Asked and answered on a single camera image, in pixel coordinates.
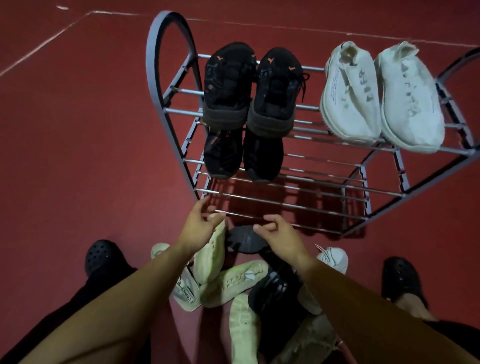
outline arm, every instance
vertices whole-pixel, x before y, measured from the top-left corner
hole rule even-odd
[[[204,221],[207,200],[197,202],[176,245],[74,314],[21,363],[133,362],[157,308],[168,300],[187,262],[225,218],[218,214]]]
[[[279,215],[254,230],[294,267],[339,336],[361,363],[479,363],[447,337],[378,294],[316,260]]]

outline forearm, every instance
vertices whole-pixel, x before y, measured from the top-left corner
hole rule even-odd
[[[310,256],[295,264],[339,336],[361,363],[478,363],[422,321]]]
[[[169,248],[74,314],[22,363],[109,364],[134,358],[192,255],[181,243]]]

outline person's left arm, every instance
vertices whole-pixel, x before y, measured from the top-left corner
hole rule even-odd
[[[225,215],[210,221],[200,200],[178,242],[125,280],[97,297],[28,354],[26,363],[133,362],[145,342],[157,308],[168,300],[187,262],[210,240]]]

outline leg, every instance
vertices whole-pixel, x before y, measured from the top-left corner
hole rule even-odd
[[[414,266],[406,259],[391,257],[385,260],[382,275],[382,297],[407,311],[435,331],[480,359],[480,330],[456,322],[441,321],[428,310],[421,281]]]
[[[128,265],[115,243],[106,240],[99,240],[89,249],[85,267],[88,274],[86,284],[68,303],[41,320],[13,349],[0,359],[0,364],[20,362],[73,314],[137,270]],[[144,348],[140,351],[137,363],[150,362],[149,349],[150,339],[147,340]]]

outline hand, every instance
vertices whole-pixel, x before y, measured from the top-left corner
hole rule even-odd
[[[202,213],[209,199],[210,196],[207,196],[195,204],[179,237],[179,244],[182,244],[192,256],[209,242],[215,228],[226,217],[222,212],[205,221],[204,218],[209,217],[216,209],[215,206],[209,206],[206,212]]]
[[[263,226],[254,225],[253,231],[267,240],[278,257],[298,270],[298,264],[304,258],[311,258],[300,236],[280,215],[265,215],[264,219],[272,222]]]

